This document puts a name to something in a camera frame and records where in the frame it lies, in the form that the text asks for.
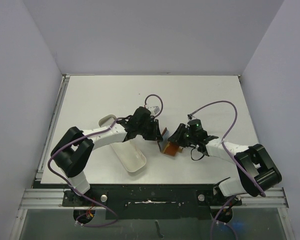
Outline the brown leather card holder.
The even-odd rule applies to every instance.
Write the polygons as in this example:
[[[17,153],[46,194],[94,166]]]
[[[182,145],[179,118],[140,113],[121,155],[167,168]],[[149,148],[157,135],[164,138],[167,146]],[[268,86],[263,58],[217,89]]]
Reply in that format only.
[[[170,137],[169,130],[165,127],[161,133],[162,141],[158,141],[158,147],[162,154],[174,157],[177,153],[182,153],[183,148],[168,141]]]

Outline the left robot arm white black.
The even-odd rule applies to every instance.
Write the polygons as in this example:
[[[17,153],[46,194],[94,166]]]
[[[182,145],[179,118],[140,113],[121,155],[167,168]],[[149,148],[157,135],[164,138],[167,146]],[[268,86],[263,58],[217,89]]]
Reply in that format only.
[[[109,125],[80,130],[76,126],[67,130],[50,154],[47,167],[55,175],[62,177],[51,168],[51,161],[65,174],[63,179],[75,192],[74,200],[85,206],[92,199],[91,186],[87,181],[84,169],[92,151],[114,143],[124,143],[137,136],[146,141],[159,141],[163,137],[157,117],[162,113],[158,106],[138,107],[132,115],[115,118]]]

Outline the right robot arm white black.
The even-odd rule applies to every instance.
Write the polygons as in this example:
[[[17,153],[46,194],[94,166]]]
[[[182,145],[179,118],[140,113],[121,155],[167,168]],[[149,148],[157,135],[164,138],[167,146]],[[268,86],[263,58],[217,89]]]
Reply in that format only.
[[[239,145],[209,135],[199,119],[181,123],[168,142],[182,148],[193,148],[203,156],[215,157],[236,165],[238,177],[220,181],[212,192],[213,200],[225,204],[231,196],[249,194],[262,196],[265,191],[282,181],[282,175],[261,144]]]

